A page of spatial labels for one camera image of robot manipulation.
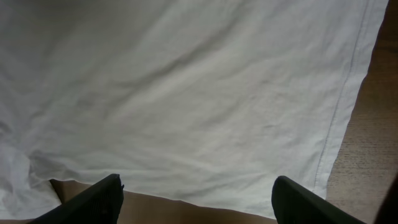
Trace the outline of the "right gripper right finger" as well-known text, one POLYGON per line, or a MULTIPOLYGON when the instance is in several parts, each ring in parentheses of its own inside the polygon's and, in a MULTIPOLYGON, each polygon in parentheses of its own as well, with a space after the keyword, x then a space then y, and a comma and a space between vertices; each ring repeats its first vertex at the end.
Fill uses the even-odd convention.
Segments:
POLYGON ((271 202, 278 224, 364 224, 286 176, 276 178, 271 202))

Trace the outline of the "white t-shirt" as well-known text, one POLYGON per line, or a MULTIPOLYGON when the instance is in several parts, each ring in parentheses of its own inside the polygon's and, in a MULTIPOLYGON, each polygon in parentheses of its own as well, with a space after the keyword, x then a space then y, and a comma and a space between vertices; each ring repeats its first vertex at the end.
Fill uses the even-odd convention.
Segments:
POLYGON ((273 217, 280 175, 320 197, 386 0, 1 2, 1 218, 50 180, 273 217))

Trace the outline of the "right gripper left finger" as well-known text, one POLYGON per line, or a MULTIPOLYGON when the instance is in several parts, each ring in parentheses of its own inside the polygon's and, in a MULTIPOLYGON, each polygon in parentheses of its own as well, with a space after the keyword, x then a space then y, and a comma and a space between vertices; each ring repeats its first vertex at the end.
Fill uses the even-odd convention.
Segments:
POLYGON ((29 224, 117 224, 123 184, 111 174, 29 224))

